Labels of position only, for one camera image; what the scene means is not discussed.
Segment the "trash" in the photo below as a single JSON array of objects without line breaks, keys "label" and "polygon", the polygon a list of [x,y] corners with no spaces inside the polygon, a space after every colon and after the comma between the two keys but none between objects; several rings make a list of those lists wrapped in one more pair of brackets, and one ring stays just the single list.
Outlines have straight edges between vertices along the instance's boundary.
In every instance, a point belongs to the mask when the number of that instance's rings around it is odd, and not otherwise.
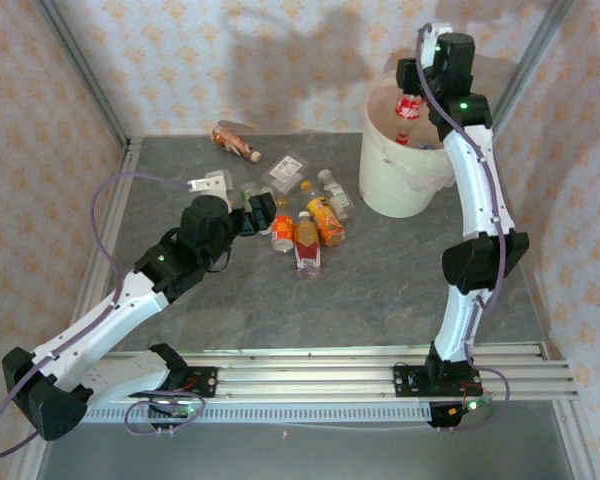
[{"label": "trash", "polygon": [[304,280],[316,278],[320,275],[320,240],[309,212],[300,212],[294,238],[298,275]]},{"label": "trash", "polygon": [[287,253],[293,250],[293,217],[289,211],[289,199],[276,199],[276,218],[273,221],[271,246],[276,252]]},{"label": "trash", "polygon": [[331,210],[329,202],[306,180],[302,182],[300,188],[305,194],[307,201],[307,210],[318,225],[318,232],[322,242],[327,247],[335,247],[344,240],[344,227],[338,221],[338,218]]},{"label": "trash", "polygon": [[260,161],[260,152],[253,150],[247,142],[226,127],[218,125],[214,128],[211,131],[211,140],[219,147],[224,148],[227,152],[251,160],[253,163],[258,163]]},{"label": "trash", "polygon": [[336,183],[331,170],[325,169],[318,173],[318,179],[322,183],[323,190],[327,193],[331,210],[336,214],[338,220],[345,221],[351,216],[353,203],[339,183]]},{"label": "trash", "polygon": [[286,155],[265,173],[264,180],[286,195],[302,180],[300,172],[304,165],[305,162],[299,160],[297,155]]}]

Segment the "white robotic arm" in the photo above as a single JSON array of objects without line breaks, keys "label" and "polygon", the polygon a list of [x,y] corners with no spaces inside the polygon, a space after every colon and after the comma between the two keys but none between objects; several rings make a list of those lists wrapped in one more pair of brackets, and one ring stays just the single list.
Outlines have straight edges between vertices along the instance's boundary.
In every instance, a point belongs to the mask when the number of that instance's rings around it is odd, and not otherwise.
[{"label": "white robotic arm", "polygon": [[[480,395],[479,387],[464,385],[479,379],[470,352],[482,310],[528,249],[529,239],[515,231],[503,200],[488,102],[471,93],[473,39],[453,33],[448,24],[433,24],[421,30],[418,43],[419,59],[401,60],[396,80],[403,91],[426,95],[429,120],[438,128],[456,175],[464,241],[442,257],[447,308],[425,365],[396,365],[394,383],[398,396]],[[445,418],[450,421],[446,426],[459,423],[461,416]]]},{"label": "white robotic arm", "polygon": [[[189,187],[203,195],[183,211],[180,226],[135,263],[119,295],[110,294],[32,352],[15,348],[4,357],[7,389],[43,439],[55,440],[73,429],[88,406],[183,387],[189,367],[165,344],[115,366],[95,365],[134,328],[202,281],[236,236],[266,230],[275,217],[270,193],[251,197],[248,209],[231,210],[222,174],[192,180]],[[38,371],[21,385],[34,368]]]}]

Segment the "floral wallpaper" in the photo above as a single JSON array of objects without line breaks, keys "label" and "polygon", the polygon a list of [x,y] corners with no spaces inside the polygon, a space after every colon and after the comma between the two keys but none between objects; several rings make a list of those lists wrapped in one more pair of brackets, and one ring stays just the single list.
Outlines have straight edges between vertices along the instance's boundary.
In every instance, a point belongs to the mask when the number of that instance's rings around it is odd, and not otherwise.
[{"label": "floral wallpaper", "polygon": [[495,106],[551,0],[59,0],[130,136],[360,131],[367,83],[417,29],[475,36]]},{"label": "floral wallpaper", "polygon": [[535,306],[600,451],[600,0],[573,4],[497,145]]},{"label": "floral wallpaper", "polygon": [[[91,194],[119,148],[29,0],[0,1],[0,400],[2,357],[68,326],[92,240]],[[0,423],[0,451],[24,425]],[[0,479],[8,461],[0,461]]]}]

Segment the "black base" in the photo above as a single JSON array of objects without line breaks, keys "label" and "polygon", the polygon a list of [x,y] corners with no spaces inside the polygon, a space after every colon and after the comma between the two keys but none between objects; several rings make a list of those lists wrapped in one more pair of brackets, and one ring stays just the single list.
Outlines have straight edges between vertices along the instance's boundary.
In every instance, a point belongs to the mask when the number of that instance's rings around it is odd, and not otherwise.
[{"label": "black base", "polygon": [[468,362],[443,362],[431,343],[423,366],[396,364],[396,397],[480,397],[480,374]]}]

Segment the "small bottle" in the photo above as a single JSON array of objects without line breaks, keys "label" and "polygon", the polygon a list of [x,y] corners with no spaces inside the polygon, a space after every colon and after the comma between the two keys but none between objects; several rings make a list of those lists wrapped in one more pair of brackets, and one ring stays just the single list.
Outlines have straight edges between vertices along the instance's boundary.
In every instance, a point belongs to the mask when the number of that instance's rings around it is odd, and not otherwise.
[{"label": "small bottle", "polygon": [[396,123],[398,125],[396,142],[400,145],[409,143],[409,134],[422,115],[423,105],[424,102],[420,95],[402,92],[398,95],[396,103]]},{"label": "small bottle", "polygon": [[338,220],[341,222],[345,221],[350,217],[351,209],[353,208],[349,195],[347,195],[339,183],[336,183],[331,170],[322,170],[318,173],[318,179],[322,183],[323,190],[327,192],[331,210],[336,214]]},{"label": "small bottle", "polygon": [[253,150],[247,142],[240,138],[237,134],[229,130],[227,127],[218,125],[211,131],[211,140],[220,148],[224,148],[227,152],[234,153],[242,158],[251,160],[253,163],[258,163],[262,156],[260,152]]},{"label": "small bottle", "polygon": [[293,218],[289,211],[289,199],[276,199],[276,218],[273,221],[271,246],[276,252],[287,253],[293,250]]},{"label": "small bottle", "polygon": [[321,195],[311,182],[305,180],[300,184],[307,200],[307,210],[318,225],[318,233],[327,247],[335,247],[344,240],[344,227],[331,210],[327,199]]},{"label": "small bottle", "polygon": [[309,212],[300,212],[293,230],[298,275],[304,280],[316,278],[320,275],[320,240]]}]

